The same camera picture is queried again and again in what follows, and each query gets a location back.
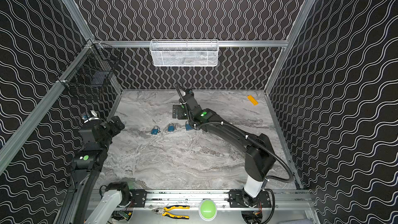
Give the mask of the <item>blue padlock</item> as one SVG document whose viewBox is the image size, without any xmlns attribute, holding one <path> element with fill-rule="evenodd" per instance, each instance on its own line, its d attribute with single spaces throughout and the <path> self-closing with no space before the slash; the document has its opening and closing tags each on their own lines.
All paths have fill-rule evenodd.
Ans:
<svg viewBox="0 0 398 224">
<path fill-rule="evenodd" d="M 169 125 L 167 127 L 167 131 L 174 132 L 177 130 L 177 128 L 178 128 L 178 123 L 169 123 Z"/>
<path fill-rule="evenodd" d="M 187 131 L 190 131 L 190 130 L 193 130 L 194 128 L 191 127 L 191 125 L 189 124 L 188 121 L 186 121 L 186 122 L 185 122 L 185 129 L 186 129 Z"/>
<path fill-rule="evenodd" d="M 154 126 L 151 130 L 151 135 L 158 135 L 159 133 L 161 133 L 161 129 L 157 125 Z"/>
</svg>

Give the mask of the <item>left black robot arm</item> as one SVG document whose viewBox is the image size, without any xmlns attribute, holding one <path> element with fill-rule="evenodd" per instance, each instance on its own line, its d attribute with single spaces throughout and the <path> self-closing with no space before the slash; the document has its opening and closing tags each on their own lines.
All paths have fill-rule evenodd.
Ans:
<svg viewBox="0 0 398 224">
<path fill-rule="evenodd" d="M 85 222 L 92 190 L 108 157 L 112 139 L 125 128 L 118 116 L 103 121 L 85 115 L 84 120 L 78 131 L 83 146 L 70 165 L 70 186 L 57 219 L 58 224 Z"/>
</svg>

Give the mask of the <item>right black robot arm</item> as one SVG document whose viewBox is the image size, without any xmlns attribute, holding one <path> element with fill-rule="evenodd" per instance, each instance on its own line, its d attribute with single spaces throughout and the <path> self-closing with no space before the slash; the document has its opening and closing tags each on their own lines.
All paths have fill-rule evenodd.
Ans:
<svg viewBox="0 0 398 224">
<path fill-rule="evenodd" d="M 294 181 L 292 170 L 275 154 L 267 135 L 255 135 L 234 126 L 215 111 L 201 108 L 191 89 L 178 84 L 175 88 L 179 95 L 179 104 L 173 106 L 173 118 L 186 120 L 192 129 L 223 139 L 245 155 L 244 168 L 248 177 L 237 200 L 239 204 L 256 206 L 259 194 L 269 180 L 283 183 Z"/>
</svg>

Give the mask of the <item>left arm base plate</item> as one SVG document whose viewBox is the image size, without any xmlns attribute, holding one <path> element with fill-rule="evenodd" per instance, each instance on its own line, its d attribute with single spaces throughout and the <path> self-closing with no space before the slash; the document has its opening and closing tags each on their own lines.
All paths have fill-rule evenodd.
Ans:
<svg viewBox="0 0 398 224">
<path fill-rule="evenodd" d="M 130 190 L 130 196 L 128 199 L 122 200 L 122 202 L 118 205 L 121 208 L 135 208 L 135 207 L 144 207 L 146 204 L 148 192 L 143 189 L 133 189 Z"/>
</svg>

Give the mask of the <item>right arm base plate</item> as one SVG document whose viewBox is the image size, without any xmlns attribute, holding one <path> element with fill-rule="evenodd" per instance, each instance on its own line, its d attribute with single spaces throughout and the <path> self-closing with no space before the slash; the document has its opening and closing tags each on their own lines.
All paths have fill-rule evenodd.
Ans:
<svg viewBox="0 0 398 224">
<path fill-rule="evenodd" d="M 259 208 L 272 206 L 271 196 L 267 191 L 260 191 L 256 197 L 251 197 L 248 193 L 242 190 L 230 190 L 228 192 L 227 201 L 231 208 L 238 207 L 252 207 Z"/>
</svg>

